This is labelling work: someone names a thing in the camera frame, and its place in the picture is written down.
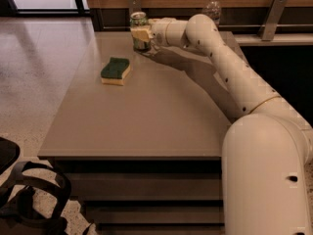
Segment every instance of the sponge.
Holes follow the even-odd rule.
[[[124,78],[130,72],[128,59],[110,58],[101,71],[101,80],[105,84],[124,85]]]

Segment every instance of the gray tabletop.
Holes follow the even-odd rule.
[[[224,33],[223,38],[236,45],[231,33]],[[100,72],[110,57],[130,60],[131,72],[124,86],[101,82]],[[133,51],[129,32],[96,33],[38,157],[220,157],[230,121],[209,95],[210,88],[227,95],[208,57],[174,47],[142,55]]]

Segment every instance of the black frame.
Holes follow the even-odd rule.
[[[14,0],[0,0],[0,17],[90,17],[82,0],[75,0],[77,9],[19,9]]]

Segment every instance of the metal bracket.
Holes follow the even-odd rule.
[[[141,0],[128,0],[129,17],[134,12],[141,11]]]
[[[258,35],[263,41],[271,41],[274,39],[277,24],[282,16],[288,0],[273,0],[272,6],[266,17],[265,23],[259,30]]]

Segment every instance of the speckled floor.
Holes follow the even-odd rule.
[[[86,18],[0,18],[0,136],[19,144],[19,161],[38,162],[36,154],[93,34]],[[313,164],[306,166],[306,182],[313,213]],[[49,215],[47,203],[53,202],[47,198],[39,192],[35,204]],[[69,235],[89,226],[79,209],[76,201],[67,203],[63,216]]]

